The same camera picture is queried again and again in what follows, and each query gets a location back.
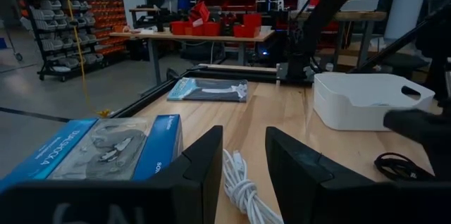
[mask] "coiled white cable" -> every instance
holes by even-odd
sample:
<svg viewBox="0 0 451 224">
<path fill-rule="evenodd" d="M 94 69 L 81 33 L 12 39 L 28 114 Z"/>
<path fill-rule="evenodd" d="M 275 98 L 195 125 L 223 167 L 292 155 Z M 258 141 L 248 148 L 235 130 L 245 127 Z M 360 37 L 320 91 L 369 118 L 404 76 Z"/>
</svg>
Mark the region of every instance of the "coiled white cable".
<svg viewBox="0 0 451 224">
<path fill-rule="evenodd" d="M 257 186 L 247 179 L 247 164 L 240 152 L 233 157 L 223 149 L 224 190 L 230 201 L 242 213 L 246 213 L 251 224 L 283 224 L 282 218 L 274 213 L 257 196 Z"/>
</svg>

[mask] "black cable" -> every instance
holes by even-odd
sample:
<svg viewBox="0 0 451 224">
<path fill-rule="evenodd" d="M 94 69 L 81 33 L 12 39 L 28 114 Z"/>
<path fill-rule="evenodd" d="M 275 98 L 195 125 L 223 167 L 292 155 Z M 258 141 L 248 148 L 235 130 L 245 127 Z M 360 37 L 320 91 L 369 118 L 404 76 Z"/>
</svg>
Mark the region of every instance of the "black cable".
<svg viewBox="0 0 451 224">
<path fill-rule="evenodd" d="M 434 181 L 435 176 L 418 167 L 406 156 L 396 153 L 384 153 L 374 161 L 376 168 L 387 178 L 394 181 Z"/>
</svg>

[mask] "black metal frame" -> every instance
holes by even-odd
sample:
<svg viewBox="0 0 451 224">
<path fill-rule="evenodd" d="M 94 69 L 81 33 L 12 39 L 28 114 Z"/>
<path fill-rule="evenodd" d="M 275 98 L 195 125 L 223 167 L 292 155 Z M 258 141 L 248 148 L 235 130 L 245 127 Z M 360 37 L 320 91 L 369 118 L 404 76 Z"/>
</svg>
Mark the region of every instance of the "black metal frame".
<svg viewBox="0 0 451 224">
<path fill-rule="evenodd" d="M 214 78 L 220 80 L 249 80 L 251 82 L 272 82 L 280 80 L 281 84 L 288 85 L 292 82 L 288 82 L 284 79 L 278 79 L 276 72 L 259 71 L 259 70 L 240 70 L 235 68 L 211 68 L 207 66 L 195 66 L 184 72 L 181 77 L 201 77 L 201 78 Z M 129 118 L 136 113 L 150 105 L 153 101 L 162 97 L 165 93 L 169 92 L 177 83 L 178 79 L 167 80 L 161 85 L 150 89 L 143 97 L 135 101 L 134 103 L 122 108 L 118 112 L 114 113 L 111 118 Z"/>
<path fill-rule="evenodd" d="M 35 36 L 35 41 L 37 43 L 37 46 L 39 47 L 39 51 L 41 53 L 41 57 L 43 60 L 43 65 L 41 67 L 41 70 L 37 72 L 37 74 L 39 75 L 39 79 L 40 80 L 44 80 L 44 76 L 45 75 L 52 75 L 52 76 L 58 76 L 60 77 L 60 80 L 62 82 L 66 81 L 67 77 L 75 77 L 76 75 L 81 75 L 81 67 L 77 67 L 77 68 L 73 68 L 70 72 L 56 72 L 55 70 L 52 69 L 52 66 L 54 65 L 54 61 L 48 60 L 47 57 L 48 56 L 52 56 L 54 54 L 59 54 L 59 53 L 64 53 L 65 55 L 67 55 L 68 51 L 76 51 L 78 48 L 77 47 L 71 47 L 71 48 L 67 48 L 67 49 L 59 49 L 58 51 L 44 51 L 43 46 L 42 46 L 42 38 L 41 38 L 41 34 L 49 34 L 49 33 L 60 33 L 60 32 L 71 32 L 73 31 L 72 29 L 64 29 L 64 30 L 40 30 L 37 28 L 37 24 L 36 24 L 36 20 L 33 17 L 31 8 L 30 8 L 30 2 L 33 0 L 23 0 L 24 4 L 25 4 L 25 10 L 28 13 L 28 20 L 30 20 L 32 29 L 33 29 L 33 34 Z M 93 28 L 93 26 L 84 26 L 84 27 L 78 27 L 78 30 L 86 30 L 87 34 L 92 34 L 91 29 Z M 92 53 L 95 53 L 95 46 L 98 45 L 97 42 L 95 43 L 91 43 L 91 44 L 85 44 L 82 45 L 81 48 L 86 48 L 89 47 L 91 49 Z M 104 58 L 103 61 L 100 62 L 96 62 L 93 63 L 91 65 L 85 65 L 85 69 L 87 72 L 98 69 L 98 68 L 104 68 L 105 66 L 107 66 L 109 64 L 109 62 L 107 61 L 107 59 Z"/>
</svg>

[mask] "blue box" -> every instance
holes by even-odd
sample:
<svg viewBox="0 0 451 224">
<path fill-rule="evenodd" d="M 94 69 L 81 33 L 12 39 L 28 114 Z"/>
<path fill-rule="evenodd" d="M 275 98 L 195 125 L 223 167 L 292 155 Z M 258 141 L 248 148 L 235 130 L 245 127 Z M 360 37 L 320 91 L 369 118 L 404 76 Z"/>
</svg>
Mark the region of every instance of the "blue box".
<svg viewBox="0 0 451 224">
<path fill-rule="evenodd" d="M 72 120 L 0 181 L 146 180 L 183 151 L 179 115 Z"/>
</svg>

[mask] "metal shelving unit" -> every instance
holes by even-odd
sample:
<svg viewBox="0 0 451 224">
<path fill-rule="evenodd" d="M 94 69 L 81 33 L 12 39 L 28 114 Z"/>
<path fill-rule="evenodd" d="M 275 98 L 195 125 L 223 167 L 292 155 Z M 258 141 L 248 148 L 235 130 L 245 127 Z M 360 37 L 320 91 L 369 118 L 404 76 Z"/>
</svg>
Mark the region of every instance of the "metal shelving unit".
<svg viewBox="0 0 451 224">
<path fill-rule="evenodd" d="M 68 48 L 58 48 L 54 50 L 45 50 L 43 41 L 46 39 L 46 36 L 48 38 L 49 35 L 53 35 L 53 39 L 56 39 L 57 37 L 62 37 L 63 34 L 66 34 L 67 36 L 73 34 L 73 27 L 67 25 L 65 28 L 62 29 L 51 29 L 51 30 L 43 30 L 41 27 L 38 27 L 38 22 L 40 19 L 36 19 L 35 14 L 33 13 L 33 10 L 35 10 L 35 6 L 38 5 L 41 0 L 21 0 L 21 6 L 23 15 L 30 21 L 31 24 L 31 32 L 33 33 L 35 37 L 35 41 L 37 43 L 37 46 L 39 47 L 39 51 L 41 53 L 43 65 L 41 67 L 41 70 L 37 72 L 39 75 L 40 80 L 44 80 L 45 75 L 52 75 L 60 77 L 60 81 L 65 82 L 66 78 L 73 77 L 76 75 L 81 75 L 81 66 L 78 65 L 74 68 L 70 68 L 69 71 L 57 71 L 54 69 L 54 66 L 61 66 L 58 64 L 59 58 L 69 58 L 73 57 L 78 59 L 78 47 L 72 46 Z M 71 1 L 81 1 L 81 2 L 90 2 L 93 0 L 71 0 Z M 73 8 L 74 14 L 82 15 L 90 10 L 90 6 L 85 6 L 84 8 Z M 64 20 L 69 19 L 70 17 L 67 16 L 68 13 L 65 15 Z M 92 35 L 93 29 L 95 28 L 94 25 L 88 25 L 78 27 L 78 30 L 84 30 L 86 32 L 86 35 Z M 86 54 L 96 54 L 96 46 L 98 45 L 98 42 L 90 42 L 88 44 L 81 45 L 81 49 L 84 55 Z M 84 69 L 89 72 L 91 70 L 97 69 L 97 68 L 103 68 L 105 65 L 108 65 L 108 61 L 105 59 L 102 60 L 96 60 L 93 63 L 85 63 L 84 61 L 80 61 L 79 63 L 84 63 Z"/>
</svg>

